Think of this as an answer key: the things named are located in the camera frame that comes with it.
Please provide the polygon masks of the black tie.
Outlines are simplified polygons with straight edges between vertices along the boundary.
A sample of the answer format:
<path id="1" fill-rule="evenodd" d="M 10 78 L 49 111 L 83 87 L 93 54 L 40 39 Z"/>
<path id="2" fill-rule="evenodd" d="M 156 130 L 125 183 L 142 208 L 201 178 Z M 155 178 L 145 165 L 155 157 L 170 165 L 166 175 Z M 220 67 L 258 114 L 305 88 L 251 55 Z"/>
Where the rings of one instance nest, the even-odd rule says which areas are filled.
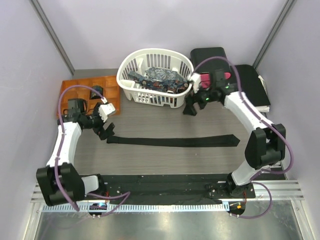
<path id="1" fill-rule="evenodd" d="M 195 138 L 142 138 L 110 136 L 108 144 L 141 145 L 177 148 L 237 147 L 240 140 L 233 134 Z"/>

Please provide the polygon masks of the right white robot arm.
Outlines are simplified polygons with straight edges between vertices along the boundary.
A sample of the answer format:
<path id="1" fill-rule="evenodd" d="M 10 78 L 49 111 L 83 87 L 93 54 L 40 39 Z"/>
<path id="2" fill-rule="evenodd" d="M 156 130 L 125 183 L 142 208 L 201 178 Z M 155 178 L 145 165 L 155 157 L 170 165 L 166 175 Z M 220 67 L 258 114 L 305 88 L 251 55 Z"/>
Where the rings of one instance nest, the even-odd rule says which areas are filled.
<path id="1" fill-rule="evenodd" d="M 241 195 L 259 174 L 285 158 L 286 129 L 264 117 L 241 91 L 240 85 L 230 84 L 224 73 L 216 71 L 208 87 L 204 87 L 201 75 L 187 76 L 192 92 L 185 99 L 184 114 L 194 116 L 194 103 L 203 109 L 209 102 L 220 102 L 242 123 L 249 139 L 244 151 L 244 162 L 227 176 L 226 193 L 233 198 Z"/>

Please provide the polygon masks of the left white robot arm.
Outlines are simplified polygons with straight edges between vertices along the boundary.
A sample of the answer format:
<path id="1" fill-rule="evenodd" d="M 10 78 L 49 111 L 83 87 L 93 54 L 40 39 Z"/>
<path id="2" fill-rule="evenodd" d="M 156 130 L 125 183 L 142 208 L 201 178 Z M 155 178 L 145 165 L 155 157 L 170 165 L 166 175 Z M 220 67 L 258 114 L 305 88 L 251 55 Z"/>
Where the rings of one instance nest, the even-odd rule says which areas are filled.
<path id="1" fill-rule="evenodd" d="M 113 134 L 114 125 L 104 128 L 104 124 L 115 112 L 114 105 L 107 101 L 98 102 L 88 114 L 86 100 L 68 100 L 68 108 L 57 121 L 58 136 L 52 155 L 46 166 L 36 171 L 38 185 L 48 206 L 76 203 L 84 200 L 88 193 L 97 200 L 106 195 L 102 176 L 80 176 L 74 167 L 74 158 L 83 130 L 92 129 L 101 140 Z"/>

